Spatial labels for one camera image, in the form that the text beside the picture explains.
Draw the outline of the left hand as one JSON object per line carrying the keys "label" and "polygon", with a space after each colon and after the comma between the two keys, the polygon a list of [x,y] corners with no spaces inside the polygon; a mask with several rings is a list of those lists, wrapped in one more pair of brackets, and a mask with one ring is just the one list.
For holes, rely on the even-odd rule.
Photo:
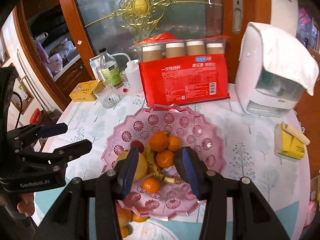
{"label": "left hand", "polygon": [[34,193],[21,194],[21,201],[17,204],[19,213],[31,217],[35,212]]}

